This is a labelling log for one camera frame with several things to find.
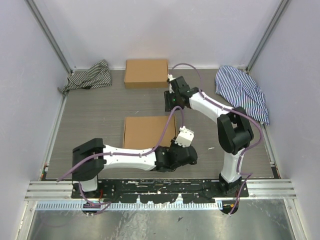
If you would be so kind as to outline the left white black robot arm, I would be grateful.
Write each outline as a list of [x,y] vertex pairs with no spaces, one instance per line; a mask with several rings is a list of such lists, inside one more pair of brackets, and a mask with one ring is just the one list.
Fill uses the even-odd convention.
[[82,192],[93,199],[100,194],[98,174],[103,170],[128,168],[165,173],[197,161],[193,146],[182,147],[174,140],[169,147],[152,150],[116,148],[103,144],[101,138],[93,138],[72,150],[71,179],[80,182]]

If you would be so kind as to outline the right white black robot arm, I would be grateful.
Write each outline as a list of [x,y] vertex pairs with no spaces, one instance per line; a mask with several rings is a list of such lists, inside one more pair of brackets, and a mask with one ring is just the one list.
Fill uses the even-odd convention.
[[165,111],[177,106],[198,111],[217,124],[220,147],[224,150],[223,168],[219,174],[220,192],[232,197],[242,185],[241,167],[245,149],[254,138],[250,121],[242,107],[231,108],[212,99],[199,88],[190,88],[183,76],[167,77],[169,90],[164,92]]

